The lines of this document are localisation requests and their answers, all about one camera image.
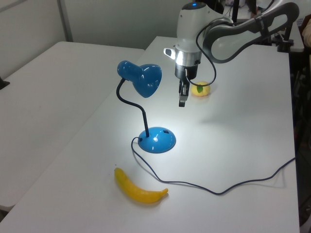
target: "yellow lemon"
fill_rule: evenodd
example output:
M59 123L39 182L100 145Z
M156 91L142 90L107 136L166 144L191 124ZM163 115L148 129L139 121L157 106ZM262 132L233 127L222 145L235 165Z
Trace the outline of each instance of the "yellow lemon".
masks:
M204 82L204 81L199 81L195 84L198 84L198 85L205 85L207 84L207 82ZM209 94L209 91L210 91L210 86L195 86L195 85L192 85L191 87L191 92L195 95L195 96L207 96Z

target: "yellow banana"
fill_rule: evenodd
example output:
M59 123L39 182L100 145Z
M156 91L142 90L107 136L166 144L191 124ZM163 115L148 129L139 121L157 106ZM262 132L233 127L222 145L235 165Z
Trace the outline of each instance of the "yellow banana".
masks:
M137 187L131 182L127 177L124 171L121 168L115 169L115 179L120 186L120 188L126 193L129 197L139 202L144 203L153 203L160 200L167 192L167 188L162 191L147 191Z

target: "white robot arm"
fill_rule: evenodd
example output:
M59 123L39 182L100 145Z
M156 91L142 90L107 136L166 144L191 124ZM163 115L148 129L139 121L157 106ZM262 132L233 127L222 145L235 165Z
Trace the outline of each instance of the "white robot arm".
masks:
M196 77L202 53L211 62L229 62L246 47L291 26L298 15L295 3L275 0L262 15L235 24L205 3L186 4L179 14L175 50L164 49L175 60L175 76L180 79L179 106L185 106L189 81Z

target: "lamp shade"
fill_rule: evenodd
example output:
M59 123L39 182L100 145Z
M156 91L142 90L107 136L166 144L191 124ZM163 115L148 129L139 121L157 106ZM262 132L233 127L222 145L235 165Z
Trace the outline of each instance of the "lamp shade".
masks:
M122 61L118 65L118 74L133 83L136 91L148 98L157 90L162 78L162 71L158 65L145 64L137 66L129 61Z

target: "white table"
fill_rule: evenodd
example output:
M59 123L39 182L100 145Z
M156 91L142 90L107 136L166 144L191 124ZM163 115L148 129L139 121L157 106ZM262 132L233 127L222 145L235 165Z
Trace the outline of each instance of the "white table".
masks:
M233 61L216 65L210 96L189 96L186 107L179 108L174 61L163 55L163 48L175 42L157 37L137 62L161 66L163 77L154 95L140 97L129 82L121 89L125 99L145 108L149 127L169 128L177 138L163 154L134 145L161 178L220 192L268 177L294 157L287 54L266 46L245 49ZM202 59L196 81L212 75ZM0 223L0 232L299 232L295 163L271 180L214 196L159 183L142 169L130 148L142 130L140 110L112 92ZM138 186L167 187L169 195L154 205L131 201L114 181L115 167Z
M0 209L10 210L116 87L115 63L143 50L60 42L0 91Z

